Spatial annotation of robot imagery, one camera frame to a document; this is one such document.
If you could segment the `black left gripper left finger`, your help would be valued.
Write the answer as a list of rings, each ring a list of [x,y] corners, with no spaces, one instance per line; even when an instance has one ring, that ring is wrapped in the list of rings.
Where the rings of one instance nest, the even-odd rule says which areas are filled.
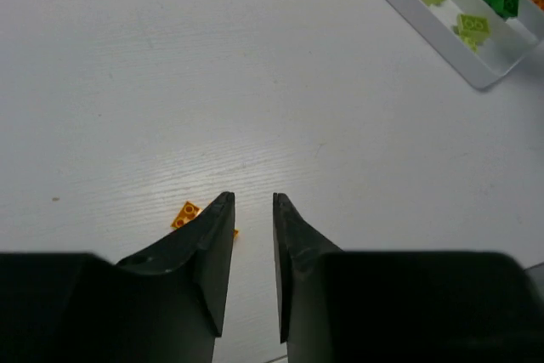
[[[117,263],[1,256],[4,362],[208,362],[224,324],[235,196]]]

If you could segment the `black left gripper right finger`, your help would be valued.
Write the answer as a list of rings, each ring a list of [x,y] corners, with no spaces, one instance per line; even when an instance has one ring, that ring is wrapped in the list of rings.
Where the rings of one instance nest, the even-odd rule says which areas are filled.
[[[273,196],[291,362],[540,362],[543,302],[499,252],[346,251]]]

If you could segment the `lime green small brick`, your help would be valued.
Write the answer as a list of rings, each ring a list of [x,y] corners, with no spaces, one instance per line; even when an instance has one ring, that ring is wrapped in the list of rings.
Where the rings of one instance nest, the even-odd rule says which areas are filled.
[[[456,17],[457,33],[469,37],[476,43],[485,42],[491,34],[489,21],[482,16],[459,14]]]

